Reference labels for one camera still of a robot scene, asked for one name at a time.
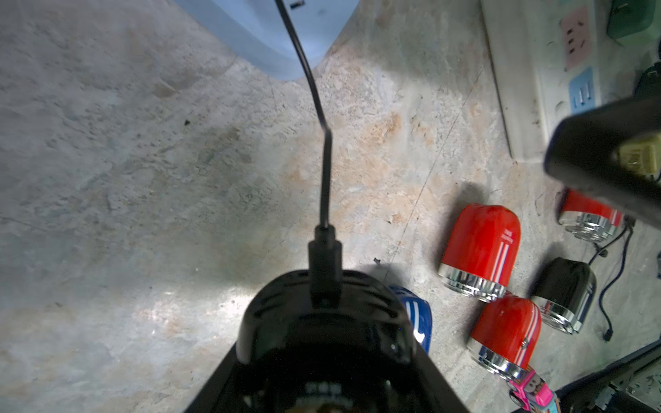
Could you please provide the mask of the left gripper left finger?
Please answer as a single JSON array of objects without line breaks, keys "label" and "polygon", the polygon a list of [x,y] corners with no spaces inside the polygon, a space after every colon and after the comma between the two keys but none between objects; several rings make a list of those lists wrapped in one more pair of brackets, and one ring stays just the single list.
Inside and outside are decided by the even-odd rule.
[{"label": "left gripper left finger", "polygon": [[237,388],[239,362],[233,345],[185,413],[231,413],[240,411]]}]

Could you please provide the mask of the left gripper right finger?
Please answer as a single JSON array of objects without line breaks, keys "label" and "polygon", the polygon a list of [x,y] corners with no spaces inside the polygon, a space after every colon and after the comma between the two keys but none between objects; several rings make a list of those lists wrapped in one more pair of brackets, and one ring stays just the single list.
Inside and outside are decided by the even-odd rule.
[{"label": "left gripper right finger", "polygon": [[417,412],[469,412],[421,345],[417,346],[412,358],[412,369],[417,382]]}]

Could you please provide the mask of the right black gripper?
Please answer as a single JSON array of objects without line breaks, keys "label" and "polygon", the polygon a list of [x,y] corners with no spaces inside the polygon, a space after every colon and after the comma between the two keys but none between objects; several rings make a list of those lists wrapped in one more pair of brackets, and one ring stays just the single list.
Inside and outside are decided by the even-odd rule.
[{"label": "right black gripper", "polygon": [[660,186],[621,167],[620,146],[660,131],[660,95],[634,96],[564,119],[544,171],[570,189],[660,228]]}]

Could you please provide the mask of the red shaver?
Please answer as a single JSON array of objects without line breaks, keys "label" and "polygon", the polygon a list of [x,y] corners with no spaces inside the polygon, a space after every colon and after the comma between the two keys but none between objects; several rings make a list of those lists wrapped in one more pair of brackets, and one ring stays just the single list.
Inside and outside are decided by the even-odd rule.
[{"label": "red shaver", "polygon": [[612,239],[623,222],[623,213],[568,189],[558,223],[576,239],[600,243]]},{"label": "red shaver", "polygon": [[519,380],[528,371],[541,330],[539,307],[530,299],[506,294],[484,308],[466,348],[487,371]]},{"label": "red shaver", "polygon": [[519,218],[505,206],[467,205],[442,254],[438,275],[458,294],[492,302],[505,296],[521,241]]}]

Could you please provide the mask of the black shaver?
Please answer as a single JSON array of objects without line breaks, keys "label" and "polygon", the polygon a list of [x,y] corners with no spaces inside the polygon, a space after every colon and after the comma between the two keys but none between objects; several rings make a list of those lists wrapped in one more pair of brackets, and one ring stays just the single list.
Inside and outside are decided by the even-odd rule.
[{"label": "black shaver", "polygon": [[251,412],[410,412],[416,353],[409,316],[375,278],[347,270],[337,302],[316,302],[304,270],[247,307],[236,355]]},{"label": "black shaver", "polygon": [[546,325],[574,335],[585,323],[596,290],[597,278],[588,263],[557,257],[538,276],[530,299]]}]

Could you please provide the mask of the blue shaver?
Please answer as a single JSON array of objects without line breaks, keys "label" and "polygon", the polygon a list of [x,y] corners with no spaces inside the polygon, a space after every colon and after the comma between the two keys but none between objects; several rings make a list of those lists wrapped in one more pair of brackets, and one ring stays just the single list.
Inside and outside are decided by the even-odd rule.
[{"label": "blue shaver", "polygon": [[433,330],[433,318],[429,302],[405,287],[392,285],[390,289],[406,309],[411,322],[413,337],[422,349],[428,353]]}]

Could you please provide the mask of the green charger adapter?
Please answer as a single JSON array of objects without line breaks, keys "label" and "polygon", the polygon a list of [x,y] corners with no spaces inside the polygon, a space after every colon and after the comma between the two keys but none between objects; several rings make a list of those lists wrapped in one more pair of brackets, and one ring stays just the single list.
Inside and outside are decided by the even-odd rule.
[{"label": "green charger adapter", "polygon": [[614,0],[607,35],[621,46],[640,46],[657,41],[660,37],[660,2]]}]

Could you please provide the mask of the yellow charger adapter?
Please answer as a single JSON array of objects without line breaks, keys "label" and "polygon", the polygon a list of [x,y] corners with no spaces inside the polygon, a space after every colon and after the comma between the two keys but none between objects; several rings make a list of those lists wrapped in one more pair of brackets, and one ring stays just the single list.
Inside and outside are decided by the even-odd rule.
[{"label": "yellow charger adapter", "polygon": [[618,161],[621,167],[642,176],[655,177],[660,172],[660,135],[631,139],[620,146]]}]

